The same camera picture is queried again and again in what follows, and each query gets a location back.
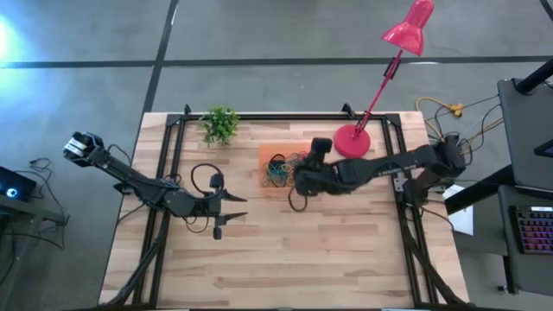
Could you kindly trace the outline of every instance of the black cable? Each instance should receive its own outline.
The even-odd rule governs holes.
[[[11,219],[10,219],[10,230],[11,230],[11,233],[16,232],[14,230],[14,224],[12,223]],[[11,236],[11,261],[10,261],[10,265],[8,266],[8,269],[6,270],[4,275],[2,276],[2,279],[0,279],[0,286],[2,286],[4,281],[6,281],[6,279],[10,275],[11,269],[14,267],[15,263],[16,263],[16,238],[14,238],[14,236],[12,235]]]
[[[479,100],[479,101],[477,101],[477,102],[474,102],[474,103],[472,103],[472,104],[463,106],[463,109],[467,109],[468,107],[472,107],[472,106],[474,106],[474,105],[478,105],[478,104],[484,103],[484,102],[486,102],[486,101],[488,101],[488,100],[491,100],[491,99],[494,99],[494,98],[496,98],[496,97],[498,97],[498,95],[493,95],[493,96],[491,96],[490,98],[484,98],[484,99]],[[439,117],[441,117],[441,116],[448,115],[449,113],[451,113],[451,111],[444,112],[444,113],[441,114],[441,115],[437,115],[437,116],[434,116],[434,117],[427,118],[427,119],[425,119],[424,121],[429,121],[429,120],[432,120],[432,119],[434,119],[434,118],[437,119],[437,118],[439,118]]]
[[[184,221],[187,222],[189,225],[193,225],[196,223],[196,220],[198,219],[198,216],[194,215],[194,220],[192,222],[188,221],[188,217],[183,217]]]
[[[182,181],[182,176],[180,174],[169,174],[165,176],[165,179],[173,178],[173,176],[175,177],[175,184],[180,184]]]
[[[443,137],[443,131],[442,131],[442,125],[440,124],[440,121],[438,120],[438,113],[440,112],[440,110],[442,110],[443,108],[445,108],[444,106],[440,105],[440,108],[436,109],[435,111],[435,114],[434,114],[434,120],[435,120],[435,124],[438,126],[438,130],[440,132],[440,136]]]
[[[127,158],[127,160],[129,161],[129,165],[131,165],[131,160],[130,160],[129,154],[127,154],[126,152],[124,152],[124,150],[123,150],[121,147],[119,147],[117,144],[115,144],[115,143],[112,143],[111,145],[109,145],[109,146],[107,147],[107,155],[110,154],[110,150],[111,150],[112,147],[115,147],[115,149],[119,150],[122,154],[124,154],[124,156],[125,156],[125,157]]]
[[[46,161],[47,164],[44,165],[44,166],[39,166],[37,165],[38,162],[41,162],[41,161]],[[42,185],[41,187],[39,188],[39,194],[42,195],[42,198],[44,198],[44,195],[41,193],[41,190],[44,186],[46,186],[46,189],[48,190],[48,192],[50,193],[50,195],[52,196],[52,199],[54,199],[54,202],[56,203],[56,205],[59,207],[60,209],[60,213],[61,213],[61,218],[64,219],[64,222],[65,224],[64,225],[61,225],[61,245],[63,246],[63,249],[65,249],[66,247],[66,241],[65,241],[65,236],[66,236],[66,232],[65,232],[65,228],[67,226],[67,223],[69,221],[69,215],[66,216],[66,213],[65,213],[65,208],[63,207],[63,205],[60,203],[60,201],[58,200],[58,198],[55,196],[54,194],[54,191],[52,191],[52,188],[50,187],[50,183],[49,183],[49,180],[50,178],[52,177],[52,174],[54,173],[54,171],[49,168],[50,164],[52,162],[48,159],[48,158],[45,158],[45,157],[41,157],[41,158],[38,158],[38,159],[35,159],[35,160],[32,160],[29,162],[29,166],[35,170],[35,171],[28,171],[28,170],[15,170],[14,172],[16,173],[23,173],[23,174],[31,174],[31,175],[34,175],[38,178],[40,178],[42,180]],[[39,173],[42,173],[42,172],[48,172],[48,176],[47,177],[44,177],[42,175],[40,175]]]
[[[18,232],[14,232],[14,233],[4,233],[4,235],[8,236],[22,236],[22,237],[29,237],[29,238],[36,238],[36,239],[39,239],[41,241],[44,241],[44,242],[48,242],[50,243],[51,245],[59,248],[60,250],[65,250],[65,246],[63,245],[59,245],[57,243],[55,243],[54,241],[50,240],[50,239],[47,239],[47,238],[43,238],[43,237],[39,237],[39,236],[34,236],[32,234],[27,234],[27,233],[18,233]]]
[[[482,140],[480,141],[480,145],[478,147],[476,147],[475,149],[473,149],[473,152],[476,152],[476,150],[482,148],[484,146],[484,123],[486,122],[486,118],[487,116],[492,113],[492,111],[498,107],[500,104],[497,104],[495,105],[494,107],[492,107],[492,109],[490,109],[489,111],[486,112],[486,114],[484,115],[484,117],[482,118],[482,124],[480,125],[480,136],[482,137]],[[500,125],[501,123],[498,123],[496,125],[494,125],[492,128],[488,129],[487,131],[489,130],[493,130],[495,129],[498,125]]]
[[[207,166],[207,167],[210,167],[210,168],[215,169],[215,171],[217,172],[217,174],[219,174],[220,177],[221,177],[221,184],[219,185],[219,188],[217,189],[217,191],[215,191],[214,194],[209,194],[208,196],[206,196],[206,197],[204,197],[204,198],[196,197],[196,196],[192,195],[191,193],[188,193],[188,191],[187,191],[187,193],[188,193],[191,197],[193,197],[193,198],[196,199],[196,200],[202,200],[202,201],[211,200],[211,199],[217,197],[217,196],[221,193],[221,191],[223,191],[223,189],[225,188],[225,178],[224,178],[224,176],[223,176],[223,172],[221,172],[221,170],[220,170],[218,167],[214,166],[214,165],[211,164],[211,163],[202,163],[202,164],[198,164],[198,165],[196,165],[195,167],[192,168],[192,171],[190,171],[190,180],[192,181],[192,185],[194,186],[194,188],[196,188],[196,190],[198,190],[198,192],[200,192],[200,193],[202,193],[202,194],[208,194],[208,193],[209,193],[209,192],[207,192],[207,191],[202,191],[202,190],[200,190],[200,188],[198,187],[198,185],[196,185],[196,180],[194,179],[194,172],[195,172],[195,170],[196,170],[197,168],[201,168],[201,167],[204,167],[204,166]]]
[[[187,228],[188,228],[188,230],[189,230],[190,232],[192,232],[192,233],[202,233],[202,232],[204,232],[204,231],[207,229],[207,226],[209,225],[209,217],[206,217],[206,219],[207,219],[207,220],[206,220],[206,225],[204,225],[203,229],[201,229],[201,230],[199,230],[199,231],[194,231],[194,230],[192,230],[192,229],[190,228],[190,225],[188,224],[188,221],[187,221],[184,217],[183,217],[183,219],[184,219],[184,221],[187,223]]]
[[[307,195],[303,196],[303,208],[296,208],[294,206],[294,203],[292,203],[292,191],[294,191],[296,187],[290,187],[290,191],[288,192],[288,203],[290,204],[290,207],[294,210],[294,212],[301,213],[305,211],[306,208],[308,208],[308,197]]]
[[[470,160],[468,161],[468,163],[465,163],[465,166],[469,166],[473,163],[473,146],[470,145],[470,142],[466,138],[462,138],[460,140],[459,147],[461,147],[463,143],[466,143],[468,145],[468,154],[470,155]]]
[[[44,164],[44,166],[37,165],[37,163],[39,163],[39,162],[46,162],[46,164]],[[46,176],[46,181],[50,181],[50,177],[52,177],[52,174],[54,173],[52,171],[52,169],[48,168],[50,166],[50,164],[52,164],[50,159],[45,158],[45,157],[40,157],[38,159],[34,159],[33,161],[30,161],[29,162],[29,167],[32,168],[33,170],[39,172],[39,173],[48,172],[48,175]],[[39,199],[39,200],[44,199],[44,194],[42,193],[42,189],[44,188],[44,184],[45,183],[41,184],[41,186],[38,188],[38,196],[31,195],[31,198]]]
[[[436,217],[439,217],[439,218],[441,218],[441,219],[447,221],[448,224],[451,225],[451,231],[454,231],[454,230],[455,230],[455,227],[453,226],[453,223],[452,223],[447,217],[441,216],[439,213],[432,212],[432,211],[430,211],[429,209],[424,208],[423,206],[420,206],[419,208],[420,208],[421,210],[425,211],[426,213],[431,213],[432,215],[434,215],[434,216],[436,216]]]
[[[119,225],[119,223],[120,223],[123,219],[129,217],[131,214],[133,214],[134,212],[138,211],[140,208],[144,207],[145,205],[146,205],[146,203],[143,203],[143,204],[141,204],[141,205],[135,207],[132,211],[126,213],[126,214],[123,215],[123,216],[121,216],[121,217],[118,219],[117,225]]]

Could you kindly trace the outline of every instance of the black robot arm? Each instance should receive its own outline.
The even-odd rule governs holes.
[[[133,169],[130,165],[119,161],[104,147],[104,142],[91,133],[75,132],[63,149],[64,156],[81,167],[94,166],[120,181],[114,187],[123,192],[130,188],[147,206],[159,210],[169,209],[175,217],[213,217],[215,227],[213,237],[221,239],[220,226],[226,221],[242,216],[244,213],[221,215],[221,200],[245,201],[229,194],[225,189],[225,177],[214,165],[203,163],[192,169],[194,187],[203,197],[192,195],[186,188],[180,187],[172,180],[149,178]],[[211,177],[209,187],[214,191],[200,190],[194,182],[194,171],[198,167],[213,168],[216,173]]]
[[[324,192],[333,195],[349,194],[372,178],[425,168],[415,179],[403,184],[404,200],[415,205],[428,195],[428,189],[446,178],[455,178],[465,170],[456,136],[447,136],[445,142],[421,146],[415,150],[377,159],[344,159],[324,163],[332,141],[315,138],[311,152],[294,170],[296,191],[300,195],[315,196]]]

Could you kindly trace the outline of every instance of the concrete floor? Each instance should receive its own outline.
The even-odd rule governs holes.
[[[391,57],[379,39],[401,20],[410,0],[181,0],[166,60]],[[154,60],[169,0],[0,0],[3,61]],[[425,29],[425,57],[534,56],[553,51],[553,23],[538,0],[435,0]],[[497,93],[498,79],[524,77],[540,63],[403,65],[377,111],[414,109],[430,96],[469,104]],[[384,65],[163,68],[153,111],[195,111],[224,104],[238,111],[336,111],[366,108]],[[64,160],[74,130],[86,130],[132,152],[151,67],[0,69],[0,165],[26,168],[49,157],[52,187],[71,214],[64,251],[36,243],[10,310],[94,306],[99,297],[121,196],[114,180]],[[476,105],[445,131],[463,132],[498,100]],[[425,104],[430,117],[436,109]],[[505,132],[486,146],[461,177],[480,179],[510,161]],[[55,209],[50,199],[45,208]],[[471,301],[482,307],[549,310],[553,298],[495,291],[505,282],[500,257],[457,244]]]

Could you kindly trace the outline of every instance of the green plant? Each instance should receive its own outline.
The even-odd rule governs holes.
[[[231,137],[236,136],[239,118],[232,108],[223,105],[214,106],[200,120],[204,121],[200,127],[206,130],[204,142],[208,147],[211,143],[227,146],[230,144]]]

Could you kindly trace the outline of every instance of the cable bundle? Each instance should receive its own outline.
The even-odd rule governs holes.
[[[288,160],[284,155],[274,155],[269,162],[263,165],[265,173],[263,187],[270,185],[274,187],[293,187],[294,168],[307,155],[307,152],[293,153],[288,157]]]
[[[461,155],[462,156],[465,156],[465,155],[470,155],[470,158],[469,158],[469,161],[467,162],[467,165],[470,165],[472,162],[473,162],[473,152],[482,148],[482,146],[484,145],[484,133],[488,132],[489,130],[493,130],[495,129],[497,126],[499,126],[500,124],[503,123],[503,118],[502,117],[499,117],[498,119],[496,119],[495,121],[491,122],[490,124],[488,125],[485,125],[485,122],[486,122],[486,118],[487,116],[492,113],[494,110],[496,110],[498,107],[499,107],[499,104],[495,105],[494,107],[492,107],[492,109],[490,109],[485,115],[484,117],[481,117],[480,119],[478,119],[477,121],[475,121],[473,123],[473,125],[471,125],[463,134],[460,134],[459,132],[449,132],[449,133],[446,133],[446,134],[443,134],[442,132],[442,126],[440,125],[440,122],[438,121],[438,118],[441,117],[441,116],[444,116],[446,114],[449,114],[449,113],[453,113],[455,117],[461,117],[462,116],[462,109],[463,108],[468,108],[468,107],[471,107],[471,106],[474,106],[474,105],[478,105],[478,104],[481,104],[481,103],[485,103],[486,101],[488,100],[491,100],[491,99],[494,99],[498,97],[497,95],[495,96],[491,96],[489,98],[484,98],[482,100],[479,100],[477,102],[474,102],[470,105],[466,105],[463,107],[463,105],[461,104],[458,104],[458,105],[448,105],[448,104],[444,104],[443,102],[441,102],[440,100],[437,100],[437,99],[434,99],[434,98],[419,98],[416,103],[415,103],[415,107],[416,107],[416,110],[417,111],[420,111],[421,110],[421,107],[420,107],[420,103],[424,100],[429,100],[429,101],[432,101],[432,102],[435,102],[437,103],[440,108],[436,110],[435,114],[434,114],[434,117],[431,117],[431,118],[428,118],[428,119],[425,119],[424,122],[430,127],[430,129],[432,129],[435,134],[437,135],[436,136],[431,136],[429,135],[430,138],[436,140],[436,141],[443,141],[445,139],[445,136],[447,136],[448,134],[456,134],[459,138],[460,138],[460,141],[459,141],[459,145],[463,145],[464,144],[464,147],[462,148],[461,150]],[[439,114],[440,111],[442,109],[448,109],[449,111],[448,112],[445,112],[443,114]],[[435,120],[435,123],[436,123],[436,126],[434,126],[430,120]],[[480,126],[480,131],[476,134],[474,134],[473,136],[469,137],[469,138],[465,138],[465,135],[478,123],[481,122],[481,126]],[[480,145],[476,148],[473,148],[473,143],[476,141],[476,139],[478,137],[481,137],[481,141],[480,141]]]

